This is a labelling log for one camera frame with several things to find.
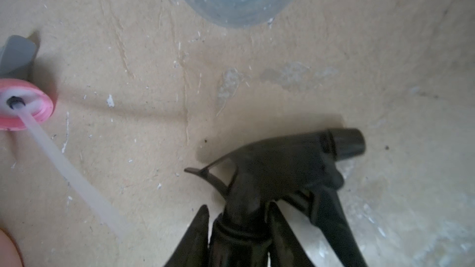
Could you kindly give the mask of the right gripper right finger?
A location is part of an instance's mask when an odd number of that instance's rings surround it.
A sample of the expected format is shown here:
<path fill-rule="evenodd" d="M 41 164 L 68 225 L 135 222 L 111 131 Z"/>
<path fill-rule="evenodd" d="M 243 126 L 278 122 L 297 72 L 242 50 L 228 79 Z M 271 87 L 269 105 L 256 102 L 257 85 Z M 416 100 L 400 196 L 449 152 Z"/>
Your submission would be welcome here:
<path fill-rule="evenodd" d="M 271 267 L 314 267 L 278 205 L 274 202 L 268 206 L 267 224 L 272 237 Z"/>

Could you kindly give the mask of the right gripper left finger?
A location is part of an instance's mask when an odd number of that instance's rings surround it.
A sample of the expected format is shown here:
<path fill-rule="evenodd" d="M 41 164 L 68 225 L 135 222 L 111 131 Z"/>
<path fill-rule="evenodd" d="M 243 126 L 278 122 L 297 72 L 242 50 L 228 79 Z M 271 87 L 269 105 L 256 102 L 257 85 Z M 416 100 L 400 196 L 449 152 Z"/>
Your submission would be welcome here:
<path fill-rule="evenodd" d="M 209 209 L 202 205 L 165 267 L 207 267 L 209 260 Z"/>

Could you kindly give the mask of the black spray nozzle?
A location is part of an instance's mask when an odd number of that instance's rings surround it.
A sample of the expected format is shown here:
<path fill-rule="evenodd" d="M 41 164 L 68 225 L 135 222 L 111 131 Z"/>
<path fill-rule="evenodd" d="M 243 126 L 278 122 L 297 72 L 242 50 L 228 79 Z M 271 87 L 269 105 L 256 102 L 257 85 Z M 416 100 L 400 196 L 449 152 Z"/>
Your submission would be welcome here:
<path fill-rule="evenodd" d="M 360 130 L 327 129 L 261 140 L 229 152 L 220 158 L 236 168 L 229 184 L 214 176 L 211 166 L 186 168 L 225 199 L 213 224 L 208 267 L 270 266 L 267 211 L 279 200 L 321 230 L 343 266 L 365 266 L 338 197 L 345 180 L 336 167 L 365 151 Z"/>

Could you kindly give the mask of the orange translucent spray bottle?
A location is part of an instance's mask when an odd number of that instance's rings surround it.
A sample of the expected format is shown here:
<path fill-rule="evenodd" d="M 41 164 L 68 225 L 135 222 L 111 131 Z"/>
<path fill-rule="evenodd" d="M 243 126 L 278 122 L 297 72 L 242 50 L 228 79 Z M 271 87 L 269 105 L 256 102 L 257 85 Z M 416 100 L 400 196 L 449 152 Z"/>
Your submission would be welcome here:
<path fill-rule="evenodd" d="M 0 231 L 0 267 L 23 267 L 20 252 L 3 230 Z"/>

